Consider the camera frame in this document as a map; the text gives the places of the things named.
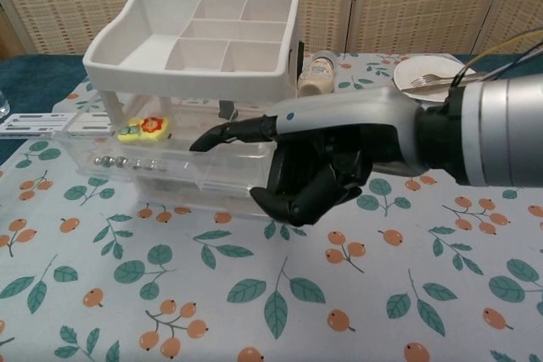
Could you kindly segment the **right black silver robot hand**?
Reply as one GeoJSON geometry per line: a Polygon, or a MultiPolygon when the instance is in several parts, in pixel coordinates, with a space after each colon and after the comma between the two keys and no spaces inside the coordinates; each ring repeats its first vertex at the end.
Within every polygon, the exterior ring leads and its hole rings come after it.
{"type": "Polygon", "coordinates": [[[275,142],[266,186],[249,194],[276,221],[313,225],[359,197],[374,170],[409,176],[428,169],[417,145],[422,112],[392,86],[288,99],[262,116],[212,127],[190,149],[275,142]]]}

